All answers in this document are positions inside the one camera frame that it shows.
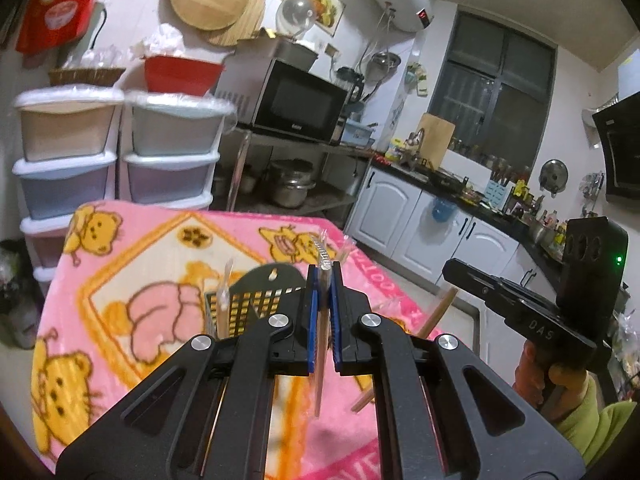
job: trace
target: human hand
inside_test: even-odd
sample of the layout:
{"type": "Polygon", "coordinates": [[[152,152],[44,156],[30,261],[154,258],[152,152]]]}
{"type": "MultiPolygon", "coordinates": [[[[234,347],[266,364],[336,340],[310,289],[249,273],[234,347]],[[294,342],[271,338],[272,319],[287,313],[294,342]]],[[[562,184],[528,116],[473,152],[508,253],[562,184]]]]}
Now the human hand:
{"type": "MultiPolygon", "coordinates": [[[[564,386],[558,403],[550,410],[547,418],[553,422],[568,415],[580,406],[589,384],[587,370],[573,370],[554,364],[549,368],[549,379],[557,386],[564,386]]],[[[536,347],[531,341],[524,343],[520,364],[516,368],[513,389],[534,408],[542,403],[545,388],[545,371],[536,363],[536,347]]]]}

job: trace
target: metal bolt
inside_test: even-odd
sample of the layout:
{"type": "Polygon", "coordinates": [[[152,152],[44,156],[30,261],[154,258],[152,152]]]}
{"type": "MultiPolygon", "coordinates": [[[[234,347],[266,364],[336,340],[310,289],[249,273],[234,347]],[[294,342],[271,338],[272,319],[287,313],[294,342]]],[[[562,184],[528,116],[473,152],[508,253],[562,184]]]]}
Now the metal bolt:
{"type": "Polygon", "coordinates": [[[382,323],[380,316],[378,314],[365,314],[360,318],[363,325],[366,326],[378,326],[382,323]]]}
{"type": "Polygon", "coordinates": [[[438,344],[445,350],[455,350],[456,348],[458,348],[458,340],[454,335],[451,334],[442,334],[438,338],[438,344]]]}
{"type": "Polygon", "coordinates": [[[206,350],[211,346],[211,338],[208,335],[199,335],[191,340],[191,348],[194,350],[206,350]]]}
{"type": "Polygon", "coordinates": [[[269,324],[276,328],[282,328],[286,326],[288,322],[289,318],[284,314],[273,314],[273,316],[269,318],[269,324]]]}

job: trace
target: window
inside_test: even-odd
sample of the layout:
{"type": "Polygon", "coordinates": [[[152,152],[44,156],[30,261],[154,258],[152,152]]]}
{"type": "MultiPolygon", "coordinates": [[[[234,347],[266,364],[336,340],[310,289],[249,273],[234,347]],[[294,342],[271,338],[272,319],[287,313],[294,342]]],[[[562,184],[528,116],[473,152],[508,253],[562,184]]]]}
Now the window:
{"type": "Polygon", "coordinates": [[[482,163],[533,167],[551,101],[555,51],[533,38],[461,13],[430,113],[456,125],[460,152],[482,163]]]}

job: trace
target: pink tablecloth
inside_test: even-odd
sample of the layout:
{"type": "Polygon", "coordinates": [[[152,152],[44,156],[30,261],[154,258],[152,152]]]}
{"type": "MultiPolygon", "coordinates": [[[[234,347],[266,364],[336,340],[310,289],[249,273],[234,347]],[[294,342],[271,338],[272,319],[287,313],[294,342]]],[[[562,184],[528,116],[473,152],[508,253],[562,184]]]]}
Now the pink tablecloth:
{"type": "MultiPolygon", "coordinates": [[[[268,261],[306,275],[312,237],[328,232],[330,252],[343,234],[322,219],[221,212],[176,212],[126,202],[81,207],[69,229],[34,352],[31,402],[36,442],[55,470],[57,457],[89,425],[167,359],[203,332],[203,292],[215,290],[233,257],[237,280],[268,261]]],[[[342,268],[344,284],[381,312],[416,331],[421,309],[361,251],[342,268]]],[[[322,413],[310,416],[308,378],[278,378],[269,478],[375,479],[374,406],[350,406],[370,379],[341,378],[327,359],[322,413]]]]}

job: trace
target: blue gripper pad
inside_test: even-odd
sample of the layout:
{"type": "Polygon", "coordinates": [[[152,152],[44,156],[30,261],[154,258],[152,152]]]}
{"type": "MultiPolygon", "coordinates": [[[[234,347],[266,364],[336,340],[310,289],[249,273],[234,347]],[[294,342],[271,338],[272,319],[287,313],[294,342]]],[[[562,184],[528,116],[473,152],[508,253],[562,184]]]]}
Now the blue gripper pad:
{"type": "Polygon", "coordinates": [[[331,273],[331,288],[329,289],[329,317],[331,319],[332,351],[334,352],[334,365],[337,372],[342,368],[342,333],[340,332],[340,310],[338,306],[338,293],[335,284],[335,271],[331,273]]]}
{"type": "Polygon", "coordinates": [[[309,373],[312,374],[316,369],[316,332],[318,330],[318,268],[315,266],[309,266],[309,271],[313,272],[314,278],[312,283],[314,284],[314,291],[311,295],[311,312],[309,313],[309,331],[306,340],[307,348],[307,360],[309,365],[309,373]]]}

